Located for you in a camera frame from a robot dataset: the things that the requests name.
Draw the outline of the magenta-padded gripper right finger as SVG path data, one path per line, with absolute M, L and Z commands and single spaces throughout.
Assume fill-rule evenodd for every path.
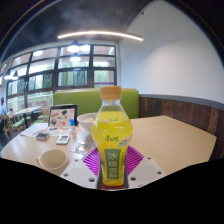
M 166 174 L 151 156 L 143 156 L 129 146 L 126 154 L 125 188 L 134 189 L 165 177 Z

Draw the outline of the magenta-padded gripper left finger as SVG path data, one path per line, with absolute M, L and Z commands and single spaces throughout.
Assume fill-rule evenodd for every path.
M 61 177 L 84 188 L 96 189 L 100 174 L 100 158 L 97 149 L 85 155 L 75 155 Z

